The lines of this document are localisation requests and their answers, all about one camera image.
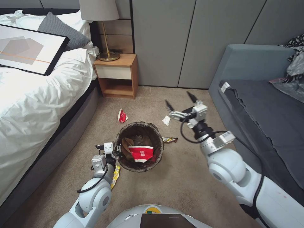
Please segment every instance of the table lamp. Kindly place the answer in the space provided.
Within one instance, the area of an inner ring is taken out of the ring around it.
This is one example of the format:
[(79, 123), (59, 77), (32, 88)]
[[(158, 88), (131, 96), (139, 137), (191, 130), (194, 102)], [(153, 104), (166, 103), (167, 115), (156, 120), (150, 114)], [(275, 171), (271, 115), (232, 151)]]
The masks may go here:
[(79, 0), (81, 18), (86, 21), (101, 21), (107, 52), (100, 52), (98, 59), (102, 61), (113, 61), (119, 59), (117, 52), (110, 52), (107, 42), (104, 21), (119, 19), (115, 0)]

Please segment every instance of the abstract artwork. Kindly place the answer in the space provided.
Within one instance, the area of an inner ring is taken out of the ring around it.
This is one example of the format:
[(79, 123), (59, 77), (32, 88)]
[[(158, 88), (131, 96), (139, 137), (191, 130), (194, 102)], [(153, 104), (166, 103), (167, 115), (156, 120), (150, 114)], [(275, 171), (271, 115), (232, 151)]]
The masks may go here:
[(69, 39), (65, 36), (0, 25), (0, 65), (49, 75)]

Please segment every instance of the lamp shade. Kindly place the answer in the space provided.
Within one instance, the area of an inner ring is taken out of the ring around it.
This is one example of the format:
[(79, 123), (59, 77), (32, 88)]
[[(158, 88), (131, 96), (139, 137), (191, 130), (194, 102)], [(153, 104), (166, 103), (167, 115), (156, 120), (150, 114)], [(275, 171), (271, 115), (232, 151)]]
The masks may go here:
[(79, 0), (81, 18), (87, 21), (119, 19), (115, 0)]

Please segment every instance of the carpet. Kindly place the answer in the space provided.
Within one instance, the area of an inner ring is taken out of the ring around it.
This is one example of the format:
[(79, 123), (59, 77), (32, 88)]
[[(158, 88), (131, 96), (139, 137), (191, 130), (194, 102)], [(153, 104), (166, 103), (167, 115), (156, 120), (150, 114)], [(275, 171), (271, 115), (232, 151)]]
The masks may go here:
[[(178, 111), (192, 106), (186, 91), (208, 106), (208, 125), (214, 130), (225, 130), (207, 90), (140, 86), (134, 100), (101, 97), (77, 145), (4, 227), (53, 227), (77, 199), (77, 189), (92, 178), (91, 159), (98, 154), (95, 144), (114, 141), (123, 126), (135, 121), (153, 123), (163, 137), (178, 137), (178, 142), (165, 144), (162, 160), (152, 170), (135, 173), (121, 168), (111, 203), (95, 227), (106, 227), (120, 212), (140, 204), (169, 206), (215, 228), (260, 227), (243, 212), (228, 188), (209, 174), (199, 145), (181, 137), (181, 123), (171, 120), (166, 126), (162, 122), (168, 114), (164, 99)], [(125, 123), (117, 121), (120, 108), (129, 117)], [(184, 132), (193, 138), (187, 126)]]

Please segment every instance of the white duvet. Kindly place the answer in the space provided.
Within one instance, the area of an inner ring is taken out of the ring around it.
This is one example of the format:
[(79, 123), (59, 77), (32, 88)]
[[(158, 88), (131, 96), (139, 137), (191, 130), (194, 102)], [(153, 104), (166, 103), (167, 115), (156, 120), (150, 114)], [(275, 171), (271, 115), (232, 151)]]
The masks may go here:
[(64, 52), (49, 76), (0, 67), (0, 205), (96, 78), (96, 53)]

